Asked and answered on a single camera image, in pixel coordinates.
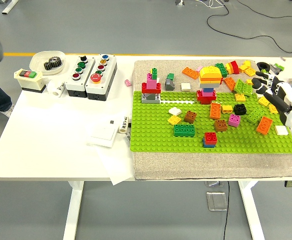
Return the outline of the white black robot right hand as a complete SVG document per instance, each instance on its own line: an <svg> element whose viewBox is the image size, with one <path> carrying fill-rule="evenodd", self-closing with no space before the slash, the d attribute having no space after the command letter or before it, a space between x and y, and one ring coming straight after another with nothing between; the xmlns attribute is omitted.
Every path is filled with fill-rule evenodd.
<svg viewBox="0 0 292 240"><path fill-rule="evenodd" d="M256 93L263 95L280 114L281 122L292 131L292 87L275 75L256 72L252 79Z"/></svg>

